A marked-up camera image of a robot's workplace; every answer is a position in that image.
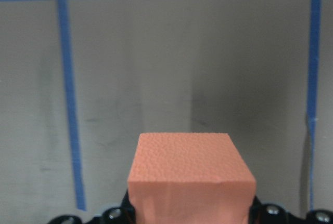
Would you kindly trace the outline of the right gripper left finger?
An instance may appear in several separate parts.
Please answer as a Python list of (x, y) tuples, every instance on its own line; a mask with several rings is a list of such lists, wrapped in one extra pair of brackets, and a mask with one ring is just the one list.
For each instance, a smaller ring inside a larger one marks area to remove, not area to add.
[[(76, 215), (60, 215), (50, 220), (50, 224), (83, 224), (83, 220)], [(119, 206), (113, 206), (104, 210), (101, 214), (95, 215), (86, 223), (135, 223), (135, 208), (130, 203), (129, 193), (126, 191)]]

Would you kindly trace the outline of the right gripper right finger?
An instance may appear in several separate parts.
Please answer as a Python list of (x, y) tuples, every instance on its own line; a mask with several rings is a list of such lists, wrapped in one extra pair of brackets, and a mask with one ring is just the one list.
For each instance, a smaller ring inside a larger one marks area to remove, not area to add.
[(332, 211), (311, 210), (304, 218), (297, 217), (281, 206), (273, 203), (261, 203), (254, 197), (249, 210), (247, 223), (250, 224), (332, 224)]

